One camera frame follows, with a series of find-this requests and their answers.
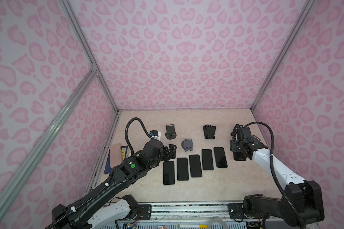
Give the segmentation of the silver-edged black phone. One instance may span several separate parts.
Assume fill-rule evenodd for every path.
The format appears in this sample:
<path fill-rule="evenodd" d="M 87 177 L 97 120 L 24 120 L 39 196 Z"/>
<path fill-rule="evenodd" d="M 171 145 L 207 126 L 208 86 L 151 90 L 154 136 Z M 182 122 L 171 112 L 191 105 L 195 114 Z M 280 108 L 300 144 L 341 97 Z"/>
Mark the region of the silver-edged black phone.
<path fill-rule="evenodd" d="M 199 155 L 190 155 L 189 165 L 191 177 L 202 177 L 202 166 Z"/>

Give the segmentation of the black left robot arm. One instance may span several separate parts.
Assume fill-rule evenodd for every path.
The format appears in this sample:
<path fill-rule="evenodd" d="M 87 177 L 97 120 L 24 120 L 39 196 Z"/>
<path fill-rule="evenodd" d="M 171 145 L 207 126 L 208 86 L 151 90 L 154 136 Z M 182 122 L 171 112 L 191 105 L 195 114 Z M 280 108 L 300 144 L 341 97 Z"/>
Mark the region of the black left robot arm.
<path fill-rule="evenodd" d="M 142 150 L 115 166 L 108 178 L 88 194 L 68 206 L 56 206 L 48 228 L 100 229 L 120 219 L 138 220 L 140 206 L 132 195 L 123 196 L 112 205 L 106 204 L 157 167 L 164 154 L 175 153 L 176 149 L 174 144 L 165 147 L 161 141 L 150 139 Z"/>

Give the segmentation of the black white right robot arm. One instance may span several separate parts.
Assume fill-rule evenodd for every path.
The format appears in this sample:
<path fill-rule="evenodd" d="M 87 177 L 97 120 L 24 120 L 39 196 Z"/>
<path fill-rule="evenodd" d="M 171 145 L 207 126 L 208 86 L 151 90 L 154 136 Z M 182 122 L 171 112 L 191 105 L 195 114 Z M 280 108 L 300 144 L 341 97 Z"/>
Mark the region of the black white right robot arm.
<path fill-rule="evenodd" d="M 231 132 L 230 150 L 235 161 L 255 162 L 272 178 L 281 193 L 280 198 L 270 198 L 262 194 L 244 197 L 243 214 L 254 217 L 262 214 L 283 219 L 289 226 L 305 229 L 307 225 L 325 219 L 325 210 L 320 185 L 308 181 L 296 174 L 274 155 L 275 137 L 269 125 L 258 122 L 266 127 L 270 134 L 270 147 L 252 135 L 250 126 L 236 124 Z"/>

